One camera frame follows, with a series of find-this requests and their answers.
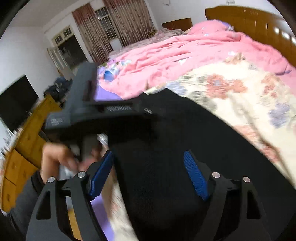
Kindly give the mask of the left hand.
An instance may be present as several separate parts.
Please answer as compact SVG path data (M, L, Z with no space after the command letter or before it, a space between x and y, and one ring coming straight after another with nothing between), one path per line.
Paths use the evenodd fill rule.
M50 177L58 178L61 165L74 173L86 171L92 163L100 161L106 151L107 148L99 143L97 147L91 150L86 159L78 162L66 145L47 143L43 146L40 176L44 184Z

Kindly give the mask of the grey sleeve left forearm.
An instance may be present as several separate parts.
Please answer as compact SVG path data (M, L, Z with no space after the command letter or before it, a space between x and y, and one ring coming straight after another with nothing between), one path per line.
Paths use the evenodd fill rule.
M15 207L4 217L13 240L26 240L32 212L44 185L40 172L36 171L23 187L22 193L16 199Z

